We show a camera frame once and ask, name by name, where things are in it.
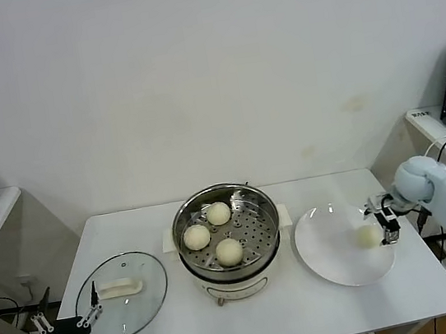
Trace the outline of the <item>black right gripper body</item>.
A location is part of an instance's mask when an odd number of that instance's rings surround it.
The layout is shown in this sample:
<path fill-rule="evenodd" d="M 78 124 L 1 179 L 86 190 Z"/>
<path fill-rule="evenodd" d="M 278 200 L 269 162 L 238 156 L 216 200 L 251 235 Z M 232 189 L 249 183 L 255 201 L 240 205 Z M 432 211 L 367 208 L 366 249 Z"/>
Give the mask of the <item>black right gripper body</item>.
<path fill-rule="evenodd" d="M 380 212 L 387 218 L 390 216 L 401 217 L 404 215 L 404 211 L 400 211 L 400 207 L 396 205 L 393 196 L 389 193 L 381 195 L 379 206 Z"/>

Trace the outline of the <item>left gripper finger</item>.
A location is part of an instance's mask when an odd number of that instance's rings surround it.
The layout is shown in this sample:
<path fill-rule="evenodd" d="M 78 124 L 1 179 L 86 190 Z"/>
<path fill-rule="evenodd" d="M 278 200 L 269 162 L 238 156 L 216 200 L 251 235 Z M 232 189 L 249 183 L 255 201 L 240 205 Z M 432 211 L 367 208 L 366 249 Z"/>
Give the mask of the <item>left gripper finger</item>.
<path fill-rule="evenodd" d="M 91 327 L 95 321 L 100 317 L 102 312 L 102 304 L 99 303 L 98 293 L 95 290 L 95 282 L 91 282 L 91 296 L 90 307 L 85 315 L 81 317 L 81 320 L 77 323 L 77 327 Z"/>
<path fill-rule="evenodd" d="M 45 312 L 48 307 L 50 296 L 50 288 L 47 287 L 45 292 L 43 293 L 43 297 L 39 304 L 37 305 L 36 315 L 32 316 L 30 319 L 33 322 L 33 325 L 37 328 L 39 334 L 49 334 L 54 331 L 54 327 L 49 323 L 49 320 L 45 316 Z"/>

